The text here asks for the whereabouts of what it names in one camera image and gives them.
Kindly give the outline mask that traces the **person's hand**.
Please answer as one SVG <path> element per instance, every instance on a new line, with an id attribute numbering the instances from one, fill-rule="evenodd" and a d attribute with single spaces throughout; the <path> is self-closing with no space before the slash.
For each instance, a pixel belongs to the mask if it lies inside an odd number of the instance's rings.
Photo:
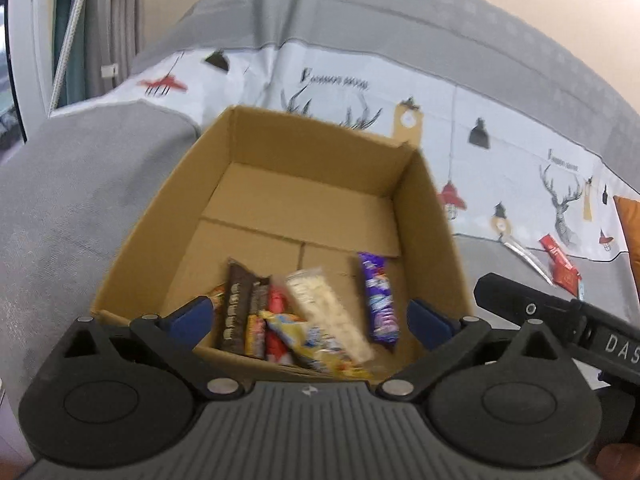
<path id="1" fill-rule="evenodd" d="M 639 480 L 640 448 L 628 443 L 609 444 L 599 452 L 594 468 L 604 480 Z"/>

